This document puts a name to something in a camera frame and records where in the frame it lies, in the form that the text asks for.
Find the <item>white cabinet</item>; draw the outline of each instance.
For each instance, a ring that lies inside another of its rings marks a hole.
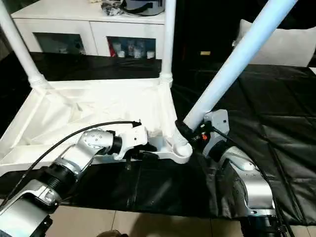
[[[88,21],[14,19],[31,52],[67,53],[76,48],[87,55],[98,55]]]
[[[39,0],[12,18],[31,52],[162,58],[164,13],[106,16],[87,0]]]

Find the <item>table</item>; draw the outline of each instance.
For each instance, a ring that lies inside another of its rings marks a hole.
[[[160,61],[32,54],[48,80],[158,77]],[[183,119],[220,65],[174,74],[171,89],[178,118]],[[13,54],[0,62],[3,103],[11,107],[1,117],[0,132],[23,103],[30,88]],[[316,224],[316,75],[309,68],[250,65],[216,108],[229,112],[230,136],[267,173],[279,205],[291,224]],[[11,172],[0,178],[3,198],[21,177]],[[30,178],[36,177],[32,172]],[[234,218],[217,201],[216,188],[207,186],[197,160],[144,160],[94,165],[64,204],[180,216]]]

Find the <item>glass cabinet door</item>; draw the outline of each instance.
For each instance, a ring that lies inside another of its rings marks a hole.
[[[78,34],[33,33],[45,53],[85,54]]]
[[[107,36],[111,57],[156,58],[156,39]]]

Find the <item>white fabric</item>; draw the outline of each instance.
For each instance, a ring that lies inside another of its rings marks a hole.
[[[241,20],[236,45],[252,23]],[[250,64],[306,67],[316,49],[316,27],[307,30],[276,29]]]

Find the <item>black cable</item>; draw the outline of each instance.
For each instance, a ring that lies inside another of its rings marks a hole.
[[[12,189],[12,191],[6,196],[6,198],[4,199],[4,201],[1,203],[0,205],[0,209],[8,202],[8,200],[10,200],[10,198],[13,197],[13,195],[15,194],[16,190],[19,188],[20,184],[22,183],[22,181],[26,178],[27,175],[29,175],[29,173],[31,172],[31,170],[46,156],[48,155],[52,150],[54,150],[56,147],[58,147],[60,144],[62,144],[64,141],[66,141],[67,139],[77,135],[78,133],[84,132],[88,129],[91,128],[95,128],[95,127],[100,127],[100,126],[106,126],[106,125],[112,125],[112,124],[132,124],[133,126],[139,126],[141,123],[139,122],[135,122],[135,121],[113,121],[113,122],[102,122],[102,123],[98,123],[95,125],[91,125],[85,128],[82,128],[76,132],[73,132],[72,134],[68,135],[67,137],[64,137],[63,139],[61,139],[59,142],[57,142],[55,145],[53,145],[51,148],[49,148],[43,155],[41,155],[23,174],[23,176],[21,177],[21,179],[19,180],[19,182],[14,186],[14,188]]]
[[[219,135],[221,135],[222,137],[226,138],[228,141],[232,142],[234,145],[236,145],[238,148],[240,148],[241,150],[244,151],[244,149],[242,149],[242,147],[234,140],[232,139],[230,136],[226,135],[225,133],[221,132],[220,130],[218,130],[217,128],[215,127],[212,127],[211,128],[214,132],[218,133]],[[256,162],[256,160],[254,160],[254,158],[252,158],[253,162],[255,163],[255,165],[260,169],[260,172],[263,176],[263,178],[267,181],[267,183],[269,184],[270,188],[271,188],[271,191],[273,193],[273,190],[272,190],[272,187],[271,187],[271,183],[270,181],[268,180],[268,176],[266,175],[266,173],[264,172],[263,169],[260,168],[260,166],[258,165],[258,162]],[[292,228],[289,224],[289,222],[287,221],[283,211],[280,209],[278,203],[277,203],[277,200],[275,198],[275,195],[272,194],[272,197],[273,197],[273,201],[274,201],[274,204],[275,204],[275,208],[276,208],[276,215],[277,217],[279,218],[280,222],[282,223],[282,220],[284,221],[285,223],[285,226],[287,228],[287,231],[288,233],[290,234],[291,237],[295,237],[293,231],[292,231]]]

